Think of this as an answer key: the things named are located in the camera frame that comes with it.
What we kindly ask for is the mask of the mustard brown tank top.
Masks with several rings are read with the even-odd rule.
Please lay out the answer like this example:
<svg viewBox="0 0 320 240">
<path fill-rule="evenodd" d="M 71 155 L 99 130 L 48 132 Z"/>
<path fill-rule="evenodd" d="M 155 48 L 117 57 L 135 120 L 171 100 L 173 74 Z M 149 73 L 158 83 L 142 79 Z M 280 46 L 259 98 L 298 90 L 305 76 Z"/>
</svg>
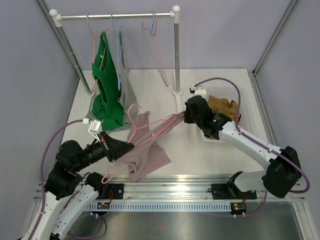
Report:
<svg viewBox="0 0 320 240">
<path fill-rule="evenodd" d="M 238 103 L 234 100 L 229 101 L 227 98 L 218 98 L 213 95 L 208 97 L 208 106 L 214 114 L 222 113 L 233 121 L 236 120 Z"/>
</svg>

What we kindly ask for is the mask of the mauve pink tank top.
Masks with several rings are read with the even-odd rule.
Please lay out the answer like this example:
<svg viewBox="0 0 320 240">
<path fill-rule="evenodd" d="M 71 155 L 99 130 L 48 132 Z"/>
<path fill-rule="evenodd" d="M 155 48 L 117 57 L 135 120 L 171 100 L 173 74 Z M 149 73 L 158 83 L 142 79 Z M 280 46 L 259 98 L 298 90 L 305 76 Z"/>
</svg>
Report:
<svg viewBox="0 0 320 240">
<path fill-rule="evenodd" d="M 184 121 L 184 112 L 180 112 L 169 115 L 154 129 L 150 129 L 149 115 L 148 111 L 140 113 L 133 120 L 137 129 L 133 128 L 128 136 L 134 149 L 127 153 L 125 162 L 133 182 L 171 163 L 165 150 L 158 144 L 158 139 Z"/>
</svg>

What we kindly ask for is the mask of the light blue wire hanger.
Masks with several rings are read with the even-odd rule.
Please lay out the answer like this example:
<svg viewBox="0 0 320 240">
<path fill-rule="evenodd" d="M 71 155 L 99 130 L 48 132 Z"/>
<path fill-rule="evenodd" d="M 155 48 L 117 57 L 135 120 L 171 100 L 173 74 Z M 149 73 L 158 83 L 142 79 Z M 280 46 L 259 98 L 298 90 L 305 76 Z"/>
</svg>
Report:
<svg viewBox="0 0 320 240">
<path fill-rule="evenodd" d="M 141 24 L 142 30 L 145 35 L 147 46 L 151 54 L 152 60 L 156 69 L 162 79 L 163 84 L 168 88 L 169 81 L 164 69 L 164 63 L 161 56 L 161 51 L 157 39 L 158 17 L 155 11 L 151 11 L 152 23 L 148 26 L 144 21 Z"/>
</svg>

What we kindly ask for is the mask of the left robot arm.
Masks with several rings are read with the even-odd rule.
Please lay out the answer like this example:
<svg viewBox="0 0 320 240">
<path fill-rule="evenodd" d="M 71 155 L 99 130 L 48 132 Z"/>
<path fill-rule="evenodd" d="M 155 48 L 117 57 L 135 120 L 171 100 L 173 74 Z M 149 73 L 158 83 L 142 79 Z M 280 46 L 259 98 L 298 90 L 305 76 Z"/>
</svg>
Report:
<svg viewBox="0 0 320 240">
<path fill-rule="evenodd" d="M 103 158 L 114 162 L 133 148 L 132 143 L 114 139 L 105 132 L 98 133 L 85 148 L 75 140 L 64 142 L 54 168 L 42 184 L 41 207 L 23 239 L 63 240 L 93 200 L 114 196 L 101 174 L 93 172 L 83 178 L 79 172 Z"/>
</svg>

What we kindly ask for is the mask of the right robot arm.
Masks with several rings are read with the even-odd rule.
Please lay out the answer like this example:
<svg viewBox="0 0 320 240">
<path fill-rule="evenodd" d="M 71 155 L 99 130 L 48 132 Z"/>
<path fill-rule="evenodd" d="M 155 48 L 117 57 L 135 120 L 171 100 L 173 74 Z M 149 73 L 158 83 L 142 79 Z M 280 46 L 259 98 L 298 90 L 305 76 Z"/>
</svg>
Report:
<svg viewBox="0 0 320 240">
<path fill-rule="evenodd" d="M 302 177 L 298 153 L 294 148 L 281 148 L 237 129 L 229 117 L 213 113 L 200 95 L 189 98 L 185 107 L 185 123 L 196 124 L 206 137 L 232 145 L 262 167 L 261 171 L 236 172 L 227 181 L 226 190 L 230 197 L 239 198 L 245 192 L 266 190 L 283 199 Z"/>
</svg>

